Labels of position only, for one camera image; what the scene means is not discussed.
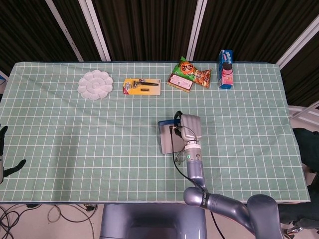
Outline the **thin white frame post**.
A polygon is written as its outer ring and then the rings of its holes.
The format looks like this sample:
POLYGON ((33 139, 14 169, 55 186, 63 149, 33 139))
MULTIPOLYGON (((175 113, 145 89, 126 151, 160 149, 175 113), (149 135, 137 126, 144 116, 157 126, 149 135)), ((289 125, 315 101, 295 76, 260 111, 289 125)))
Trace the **thin white frame post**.
POLYGON ((68 31, 68 29, 67 29, 67 27, 66 27, 66 25, 65 25, 65 23, 64 23, 64 21, 63 21, 63 19, 61 17, 61 15, 60 15, 60 13, 58 12, 58 9, 56 8, 53 0, 45 0, 45 2, 48 5, 51 13, 53 14, 55 20, 58 23, 58 25, 60 26, 64 36, 66 37, 66 39, 67 39, 69 45, 71 46, 71 48, 72 48, 75 56, 77 57, 78 61, 83 62, 84 59, 81 56, 81 54, 80 54, 80 52, 79 52, 79 50, 78 50, 78 48, 77 48, 72 36, 71 36, 70 32, 68 31))

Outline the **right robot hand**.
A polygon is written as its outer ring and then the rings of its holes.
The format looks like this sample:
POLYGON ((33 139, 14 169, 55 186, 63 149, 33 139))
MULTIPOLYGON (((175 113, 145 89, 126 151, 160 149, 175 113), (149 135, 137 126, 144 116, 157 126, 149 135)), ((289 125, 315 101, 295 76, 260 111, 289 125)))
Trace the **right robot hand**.
POLYGON ((202 138, 200 117, 177 111, 174 119, 180 119, 180 126, 174 126, 174 129, 176 135, 180 136, 185 144, 200 142, 202 138))

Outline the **red and yellow small box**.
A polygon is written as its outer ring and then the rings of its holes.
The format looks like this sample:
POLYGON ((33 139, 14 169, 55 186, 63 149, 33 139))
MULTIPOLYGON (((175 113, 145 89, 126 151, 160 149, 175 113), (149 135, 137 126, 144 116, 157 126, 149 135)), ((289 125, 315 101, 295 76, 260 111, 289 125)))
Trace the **red and yellow small box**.
POLYGON ((192 88, 193 81, 172 73, 167 81, 167 84, 189 93, 192 88))

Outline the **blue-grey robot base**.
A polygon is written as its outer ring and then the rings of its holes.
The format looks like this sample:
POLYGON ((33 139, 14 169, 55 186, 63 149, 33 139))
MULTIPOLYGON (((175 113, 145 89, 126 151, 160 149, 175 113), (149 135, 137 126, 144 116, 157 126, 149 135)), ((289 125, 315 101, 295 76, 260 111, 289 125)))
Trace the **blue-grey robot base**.
POLYGON ((105 204, 99 239, 207 239, 205 211, 186 204, 105 204))

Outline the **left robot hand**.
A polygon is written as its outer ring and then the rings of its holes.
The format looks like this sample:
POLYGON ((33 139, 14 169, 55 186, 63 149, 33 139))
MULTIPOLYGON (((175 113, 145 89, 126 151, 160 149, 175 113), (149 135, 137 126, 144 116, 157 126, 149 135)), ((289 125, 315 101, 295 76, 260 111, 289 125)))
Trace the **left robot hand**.
POLYGON ((15 167, 9 168, 9 169, 4 169, 4 138, 5 138, 5 133, 8 130, 8 126, 4 126, 2 129, 0 129, 0 184, 3 183, 3 180, 5 177, 8 177, 18 171, 20 171, 25 163, 26 160, 23 159, 19 162, 19 164, 15 167))

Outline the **blue glasses case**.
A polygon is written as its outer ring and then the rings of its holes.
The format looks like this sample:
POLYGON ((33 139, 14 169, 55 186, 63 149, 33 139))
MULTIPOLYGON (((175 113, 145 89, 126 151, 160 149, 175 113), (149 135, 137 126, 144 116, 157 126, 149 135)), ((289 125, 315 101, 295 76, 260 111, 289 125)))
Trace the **blue glasses case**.
POLYGON ((183 139, 176 135, 175 129, 170 130, 171 126, 180 126, 180 119, 163 120, 158 122, 162 154, 180 152, 185 145, 183 139))

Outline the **green checked tablecloth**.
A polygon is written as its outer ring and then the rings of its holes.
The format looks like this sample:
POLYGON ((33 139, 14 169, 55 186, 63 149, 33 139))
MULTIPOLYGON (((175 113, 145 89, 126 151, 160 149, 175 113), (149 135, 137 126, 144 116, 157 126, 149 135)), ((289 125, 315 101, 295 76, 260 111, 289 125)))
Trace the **green checked tablecloth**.
POLYGON ((4 166, 24 167, 0 184, 0 203, 182 202, 190 182, 160 149, 158 122, 177 111, 201 118, 207 189, 245 202, 267 194, 307 202, 300 153, 280 68, 236 63, 234 86, 189 93, 167 84, 174 63, 16 63, 0 102, 7 125, 4 166), (84 99, 78 81, 100 70, 113 79, 103 99, 84 99), (161 79, 159 96, 125 95, 126 78, 161 79))

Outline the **dark pleated curtain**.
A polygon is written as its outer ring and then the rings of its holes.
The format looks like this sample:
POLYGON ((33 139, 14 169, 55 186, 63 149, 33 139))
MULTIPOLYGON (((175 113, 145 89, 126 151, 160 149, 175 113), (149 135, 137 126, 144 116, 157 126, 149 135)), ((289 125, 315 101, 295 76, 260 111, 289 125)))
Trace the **dark pleated curtain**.
MULTIPOLYGON (((197 0, 92 0, 112 61, 187 54, 197 0)), ((53 0, 84 61, 100 61, 78 0, 53 0)), ((208 0, 194 54, 276 63, 319 14, 319 0, 208 0)), ((21 61, 77 61, 45 0, 0 0, 0 71, 21 61)), ((319 101, 319 32, 281 70, 289 105, 319 101)))

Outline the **person in dark clothing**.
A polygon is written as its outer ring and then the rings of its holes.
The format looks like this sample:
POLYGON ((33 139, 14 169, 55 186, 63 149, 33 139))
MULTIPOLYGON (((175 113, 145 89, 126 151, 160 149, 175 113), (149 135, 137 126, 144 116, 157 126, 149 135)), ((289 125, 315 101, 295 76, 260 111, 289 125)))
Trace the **person in dark clothing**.
POLYGON ((301 161, 313 172, 319 173, 319 132, 305 128, 294 128, 301 161))

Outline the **white metal frame rail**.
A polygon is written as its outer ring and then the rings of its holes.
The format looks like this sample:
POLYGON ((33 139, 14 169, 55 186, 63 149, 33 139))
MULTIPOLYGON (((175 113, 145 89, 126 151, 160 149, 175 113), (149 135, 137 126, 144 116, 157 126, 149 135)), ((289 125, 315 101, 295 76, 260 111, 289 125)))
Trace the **white metal frame rail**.
POLYGON ((291 119, 310 120, 313 117, 319 118, 319 103, 314 103, 309 107, 289 106, 289 112, 291 119))

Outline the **orange snack bag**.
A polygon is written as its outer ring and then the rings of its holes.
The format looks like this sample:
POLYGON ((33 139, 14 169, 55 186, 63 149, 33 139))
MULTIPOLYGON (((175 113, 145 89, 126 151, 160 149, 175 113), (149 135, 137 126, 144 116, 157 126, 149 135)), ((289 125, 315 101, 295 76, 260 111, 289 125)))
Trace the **orange snack bag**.
POLYGON ((205 88, 209 88, 210 80, 211 80, 211 72, 212 72, 212 69, 203 70, 203 71, 196 70, 195 78, 193 81, 196 84, 199 84, 205 88))

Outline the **green snack bag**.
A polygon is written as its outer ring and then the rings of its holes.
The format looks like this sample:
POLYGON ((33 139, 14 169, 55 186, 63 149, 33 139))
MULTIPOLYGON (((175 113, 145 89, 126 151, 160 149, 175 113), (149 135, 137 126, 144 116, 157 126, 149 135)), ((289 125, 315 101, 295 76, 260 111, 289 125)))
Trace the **green snack bag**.
POLYGON ((197 68, 182 56, 172 73, 193 81, 196 76, 196 71, 197 68))

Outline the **yellow razor blister pack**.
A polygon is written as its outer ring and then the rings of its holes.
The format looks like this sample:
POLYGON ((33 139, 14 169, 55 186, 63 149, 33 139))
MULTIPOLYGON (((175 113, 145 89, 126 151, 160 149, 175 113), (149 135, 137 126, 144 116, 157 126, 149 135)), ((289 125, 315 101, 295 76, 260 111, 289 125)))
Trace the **yellow razor blister pack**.
POLYGON ((161 79, 126 78, 123 82, 125 95, 159 96, 160 92, 161 79))

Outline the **wide white frame post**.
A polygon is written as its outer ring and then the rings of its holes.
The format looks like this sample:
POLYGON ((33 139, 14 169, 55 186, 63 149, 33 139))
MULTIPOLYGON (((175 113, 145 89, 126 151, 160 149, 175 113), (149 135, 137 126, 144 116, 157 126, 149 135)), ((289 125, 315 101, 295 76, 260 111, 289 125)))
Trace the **wide white frame post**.
POLYGON ((95 12, 92 0, 78 0, 95 46, 102 61, 111 61, 111 57, 106 45, 97 14, 95 12))

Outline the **white flower-shaped palette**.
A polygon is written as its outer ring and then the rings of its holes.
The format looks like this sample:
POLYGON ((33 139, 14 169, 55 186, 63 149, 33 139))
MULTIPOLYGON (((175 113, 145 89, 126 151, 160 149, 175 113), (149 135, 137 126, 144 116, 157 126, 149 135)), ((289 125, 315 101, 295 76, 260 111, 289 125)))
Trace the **white flower-shaped palette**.
POLYGON ((105 98, 113 90, 113 79, 105 71, 94 70, 84 74, 78 81, 77 92, 84 99, 105 98))

